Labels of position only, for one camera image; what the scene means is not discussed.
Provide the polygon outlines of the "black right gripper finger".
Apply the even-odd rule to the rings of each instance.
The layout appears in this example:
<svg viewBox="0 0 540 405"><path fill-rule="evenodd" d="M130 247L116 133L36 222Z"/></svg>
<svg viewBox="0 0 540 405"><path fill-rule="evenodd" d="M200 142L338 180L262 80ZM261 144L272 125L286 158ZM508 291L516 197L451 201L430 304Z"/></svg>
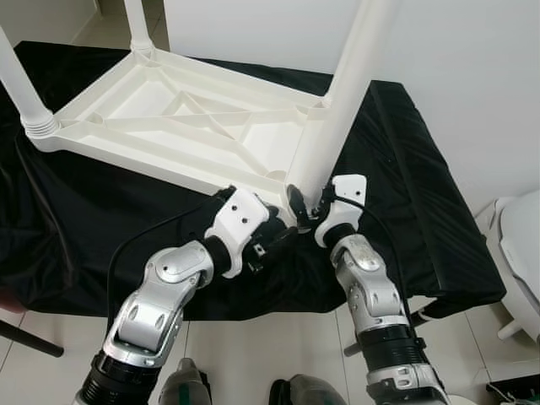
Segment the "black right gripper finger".
<svg viewBox="0 0 540 405"><path fill-rule="evenodd" d="M294 217L296 224L309 224L311 216L307 204L305 204L304 194L295 185L287 185L287 206L289 212Z"/></svg>

